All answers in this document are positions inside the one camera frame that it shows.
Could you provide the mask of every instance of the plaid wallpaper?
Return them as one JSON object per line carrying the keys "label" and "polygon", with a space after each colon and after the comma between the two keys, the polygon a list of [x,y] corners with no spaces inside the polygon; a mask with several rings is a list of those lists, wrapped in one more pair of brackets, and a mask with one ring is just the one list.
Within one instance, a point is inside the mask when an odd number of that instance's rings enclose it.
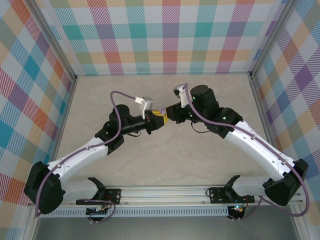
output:
{"label": "plaid wallpaper", "polygon": [[0,32],[0,240],[15,240],[25,181],[51,158],[72,80],[23,0],[0,0]]}
{"label": "plaid wallpaper", "polygon": [[261,54],[262,50],[266,46],[267,41],[269,39],[269,36],[270,36],[272,30],[274,29],[279,17],[281,16],[281,13],[282,13],[283,9],[285,8],[287,2],[288,2],[288,0],[281,0],[281,3],[279,5],[278,9],[276,10],[276,13],[275,13],[274,17],[273,17],[273,19],[272,19],[267,31],[265,32],[263,40],[260,43],[260,46],[259,46],[258,50],[256,51],[256,53],[254,55],[253,61],[252,61],[251,65],[250,65],[250,67],[248,69],[248,72],[252,72],[252,70],[253,70],[255,64],[257,63],[257,60],[260,57],[260,54]]}
{"label": "plaid wallpaper", "polygon": [[256,76],[279,150],[306,160],[308,212],[320,234],[320,0],[300,0]]}
{"label": "plaid wallpaper", "polygon": [[74,70],[98,75],[247,72],[281,0],[37,2]]}

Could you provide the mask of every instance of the yellow object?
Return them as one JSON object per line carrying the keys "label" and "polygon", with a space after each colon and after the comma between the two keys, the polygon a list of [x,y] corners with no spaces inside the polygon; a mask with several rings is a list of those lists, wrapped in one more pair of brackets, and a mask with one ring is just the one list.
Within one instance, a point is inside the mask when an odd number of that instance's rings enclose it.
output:
{"label": "yellow object", "polygon": [[151,111],[154,115],[159,116],[159,117],[163,117],[163,122],[164,124],[166,124],[169,121],[169,118],[167,117],[166,114],[162,114],[160,111],[158,110],[152,110]]}

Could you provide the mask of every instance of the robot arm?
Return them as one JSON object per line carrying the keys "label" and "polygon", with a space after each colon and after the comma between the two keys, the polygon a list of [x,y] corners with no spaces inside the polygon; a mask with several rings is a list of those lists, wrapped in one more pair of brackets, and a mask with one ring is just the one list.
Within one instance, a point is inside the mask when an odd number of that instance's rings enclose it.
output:
{"label": "robot arm", "polygon": [[[151,134],[152,131],[161,128],[165,124],[163,116],[153,114],[151,110],[153,101],[151,98],[136,97],[135,102],[139,104],[139,108],[141,109],[141,115],[139,116],[131,116],[130,110],[126,105],[120,104],[116,106],[120,115],[121,131],[120,135],[112,142],[104,144],[113,138],[119,129],[119,121],[115,109],[109,115],[109,121],[84,146],[60,159],[51,161],[47,165],[37,162],[32,166],[25,184],[24,193],[34,204],[36,203],[37,194],[45,176],[53,168],[57,167],[50,174],[42,188],[39,199],[39,210],[41,213],[51,213],[62,202],[80,199],[106,200],[106,188],[96,178],[90,177],[81,182],[70,183],[68,181],[85,166],[106,157],[118,149],[124,143],[124,135],[142,130],[146,130],[148,134]],[[70,158],[65,163],[61,163],[68,157]]]}
{"label": "robot arm", "polygon": [[[168,118],[176,121],[177,124],[183,123],[185,120],[203,123],[204,121],[194,113],[189,103],[186,104],[188,93],[184,87],[179,85],[173,91],[181,99],[181,102],[165,109]],[[198,85],[190,91],[190,94],[193,107],[202,117],[215,123],[229,125],[214,125],[204,122],[208,130],[240,147],[268,174],[262,177],[234,176],[225,185],[223,194],[228,196],[231,201],[238,196],[267,196],[273,202],[286,206],[301,183],[290,168],[278,159],[271,150],[279,153],[302,179],[305,178],[308,164],[303,159],[294,161],[291,157],[279,152],[251,129],[248,123],[233,109],[220,107],[213,90],[208,86]],[[238,129],[246,130],[253,137]]]}

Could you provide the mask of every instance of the black cable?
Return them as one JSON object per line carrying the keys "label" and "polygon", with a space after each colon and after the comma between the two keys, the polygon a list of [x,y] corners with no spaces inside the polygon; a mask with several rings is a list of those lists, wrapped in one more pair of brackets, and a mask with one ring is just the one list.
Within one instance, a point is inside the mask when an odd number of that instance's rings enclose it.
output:
{"label": "black cable", "polygon": [[134,138],[137,138],[137,137],[139,137],[140,135],[141,135],[141,132],[140,131],[137,131],[136,132],[137,134],[139,134],[139,135],[133,135],[133,134],[127,134],[127,135],[129,135],[129,136],[131,136],[131,137],[134,137]]}
{"label": "black cable", "polygon": [[192,127],[192,129],[193,129],[195,132],[197,132],[198,134],[205,134],[205,133],[210,132],[209,130],[208,130],[208,131],[197,131],[197,130],[195,130],[195,128],[194,128],[194,122],[193,122],[193,121],[191,121],[191,127]]}
{"label": "black cable", "polygon": [[211,189],[211,187],[209,187],[206,191],[205,194],[210,198],[209,194],[208,194],[208,190]]}

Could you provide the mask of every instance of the beige floor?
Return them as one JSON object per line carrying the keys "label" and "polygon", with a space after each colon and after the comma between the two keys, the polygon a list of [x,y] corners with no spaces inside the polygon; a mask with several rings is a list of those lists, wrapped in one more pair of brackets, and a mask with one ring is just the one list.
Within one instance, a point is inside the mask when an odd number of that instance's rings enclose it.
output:
{"label": "beige floor", "polygon": [[[188,82],[189,89],[205,84],[214,90],[220,106],[233,108],[265,136],[246,75],[126,75],[80,77],[67,119],[58,158],[85,144],[108,121],[112,90],[151,97],[153,108],[178,102],[173,88]],[[123,96],[132,115],[138,106]],[[201,123],[195,125],[205,130]],[[264,170],[237,146],[213,133],[199,134],[190,123],[169,122],[152,135],[125,136],[111,155],[81,170],[73,180],[96,177],[105,185],[206,185],[225,184],[234,175],[258,176]]]}

